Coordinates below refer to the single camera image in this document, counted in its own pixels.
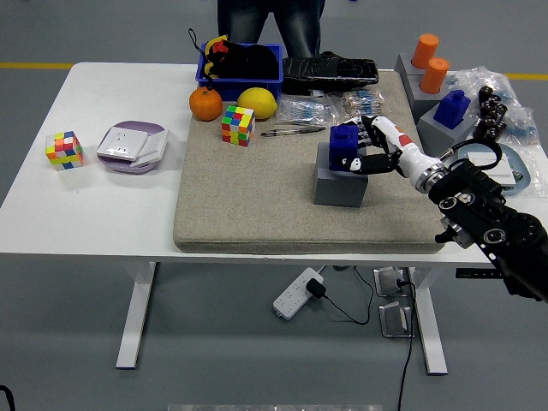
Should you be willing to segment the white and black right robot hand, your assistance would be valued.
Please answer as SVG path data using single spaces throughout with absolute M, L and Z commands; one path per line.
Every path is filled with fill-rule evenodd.
M 345 170 L 357 175 L 376 175 L 396 170 L 420 193 L 427 194 L 447 171 L 438 158 L 425 155 L 414 141 L 385 116 L 361 118 L 374 146 L 384 153 L 358 158 L 336 158 Z

